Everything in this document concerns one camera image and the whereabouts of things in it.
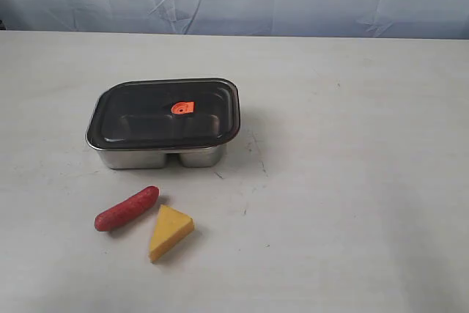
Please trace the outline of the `yellow cheese wedge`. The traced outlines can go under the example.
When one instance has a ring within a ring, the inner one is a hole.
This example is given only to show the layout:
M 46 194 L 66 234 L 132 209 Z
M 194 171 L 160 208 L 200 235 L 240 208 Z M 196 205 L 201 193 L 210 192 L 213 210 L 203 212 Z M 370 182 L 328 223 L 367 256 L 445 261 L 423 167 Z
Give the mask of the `yellow cheese wedge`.
M 161 205 L 149 242 L 149 260 L 157 261 L 195 229 L 193 219 L 167 205 Z

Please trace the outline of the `red sausage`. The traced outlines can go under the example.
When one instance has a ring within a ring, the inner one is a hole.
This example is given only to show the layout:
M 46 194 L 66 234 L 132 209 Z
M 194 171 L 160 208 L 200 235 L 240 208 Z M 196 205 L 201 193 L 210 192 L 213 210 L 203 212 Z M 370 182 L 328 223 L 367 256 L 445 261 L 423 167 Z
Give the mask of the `red sausage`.
M 101 212 L 95 218 L 98 232 L 110 232 L 135 220 L 153 207 L 160 195 L 156 186 L 148 186 L 123 202 Z

